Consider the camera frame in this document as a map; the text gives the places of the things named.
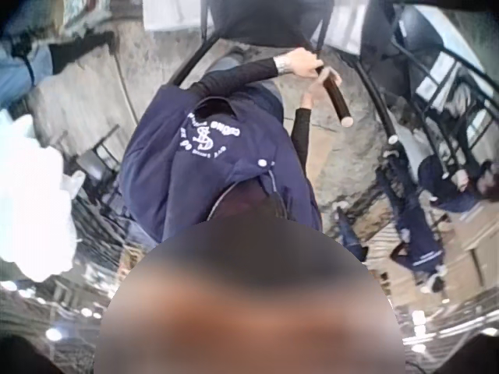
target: ceiling light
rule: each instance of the ceiling light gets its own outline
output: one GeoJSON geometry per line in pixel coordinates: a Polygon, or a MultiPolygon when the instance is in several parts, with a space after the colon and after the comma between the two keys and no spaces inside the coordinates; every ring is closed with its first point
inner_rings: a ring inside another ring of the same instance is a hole
{"type": "Polygon", "coordinates": [[[92,316],[92,311],[90,309],[88,309],[88,308],[83,308],[83,309],[81,309],[81,315],[83,317],[87,317],[88,318],[88,317],[92,316]]]}
{"type": "Polygon", "coordinates": [[[0,286],[2,286],[2,288],[4,288],[7,291],[11,291],[11,292],[17,291],[17,285],[14,282],[12,282],[11,280],[6,280],[5,282],[0,282],[0,286]]]}
{"type": "Polygon", "coordinates": [[[424,311],[415,310],[414,312],[412,312],[412,321],[415,325],[424,325],[426,323],[424,311]]]}
{"type": "Polygon", "coordinates": [[[62,334],[59,330],[51,328],[45,331],[45,336],[50,341],[60,341],[62,339],[62,334]]]}
{"type": "Polygon", "coordinates": [[[414,326],[414,334],[417,337],[425,336],[426,335],[426,326],[425,325],[414,326]]]}
{"type": "Polygon", "coordinates": [[[497,332],[499,331],[497,329],[494,329],[493,327],[487,327],[486,329],[482,330],[482,334],[488,335],[489,337],[497,336],[497,332]]]}
{"type": "Polygon", "coordinates": [[[426,350],[426,345],[424,344],[415,344],[411,347],[412,351],[415,353],[424,353],[426,350]]]}

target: white cloth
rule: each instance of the white cloth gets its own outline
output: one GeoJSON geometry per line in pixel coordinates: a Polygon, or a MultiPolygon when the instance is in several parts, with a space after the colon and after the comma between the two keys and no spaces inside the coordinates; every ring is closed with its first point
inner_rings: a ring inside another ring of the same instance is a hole
{"type": "Polygon", "coordinates": [[[76,175],[76,187],[63,183],[62,155],[21,136],[16,129],[26,121],[0,128],[0,257],[42,282],[73,267],[71,198],[82,181],[76,175]]]}
{"type": "Polygon", "coordinates": [[[430,144],[428,143],[428,139],[424,136],[424,134],[414,134],[411,130],[406,127],[399,125],[397,119],[388,111],[388,115],[390,115],[391,122],[395,128],[395,131],[398,135],[398,140],[401,145],[404,146],[405,154],[407,154],[407,158],[409,159],[409,164],[411,166],[411,174],[414,182],[418,182],[418,169],[423,160],[432,154],[434,154],[431,149],[430,144]]]}

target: chair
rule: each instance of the chair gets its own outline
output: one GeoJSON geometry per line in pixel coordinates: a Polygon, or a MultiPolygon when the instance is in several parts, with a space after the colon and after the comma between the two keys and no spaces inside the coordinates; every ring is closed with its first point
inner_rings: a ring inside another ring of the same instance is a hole
{"type": "Polygon", "coordinates": [[[101,201],[118,175],[119,161],[104,144],[118,129],[119,125],[113,127],[95,146],[71,162],[74,168],[84,171],[87,175],[83,190],[94,205],[101,201]]]}

